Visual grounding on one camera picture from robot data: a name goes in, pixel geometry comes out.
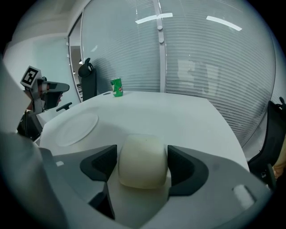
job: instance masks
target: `soda can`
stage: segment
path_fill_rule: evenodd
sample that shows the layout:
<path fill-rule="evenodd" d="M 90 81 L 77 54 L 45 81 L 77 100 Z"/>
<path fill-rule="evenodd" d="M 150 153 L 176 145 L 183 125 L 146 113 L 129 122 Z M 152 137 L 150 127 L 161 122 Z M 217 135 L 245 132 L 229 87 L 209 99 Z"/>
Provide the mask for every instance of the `soda can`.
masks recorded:
<path fill-rule="evenodd" d="M 123 95 L 123 88 L 121 83 L 121 78 L 110 80 L 112 93 L 115 97 L 119 97 Z"/>

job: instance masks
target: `white round plate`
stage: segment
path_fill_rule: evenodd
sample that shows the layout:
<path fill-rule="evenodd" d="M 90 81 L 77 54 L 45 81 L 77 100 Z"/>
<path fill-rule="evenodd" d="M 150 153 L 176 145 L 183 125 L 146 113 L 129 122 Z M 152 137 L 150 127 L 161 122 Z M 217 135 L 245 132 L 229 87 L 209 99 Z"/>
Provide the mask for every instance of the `white round plate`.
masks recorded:
<path fill-rule="evenodd" d="M 98 121 L 96 114 L 78 114 L 66 121 L 56 137 L 58 146 L 69 146 L 82 140 L 95 127 Z"/>

